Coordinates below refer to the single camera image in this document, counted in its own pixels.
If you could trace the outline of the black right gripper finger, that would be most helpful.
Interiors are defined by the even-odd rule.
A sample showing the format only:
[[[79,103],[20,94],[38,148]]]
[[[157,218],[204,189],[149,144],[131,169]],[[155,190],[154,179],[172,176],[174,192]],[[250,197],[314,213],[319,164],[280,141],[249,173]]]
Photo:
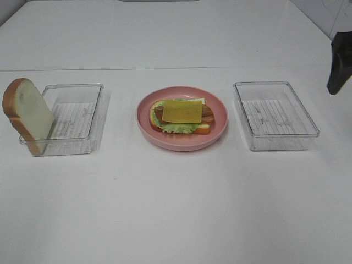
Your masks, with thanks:
[[[336,95],[351,77],[351,31],[337,32],[331,42],[332,64],[327,89]]]

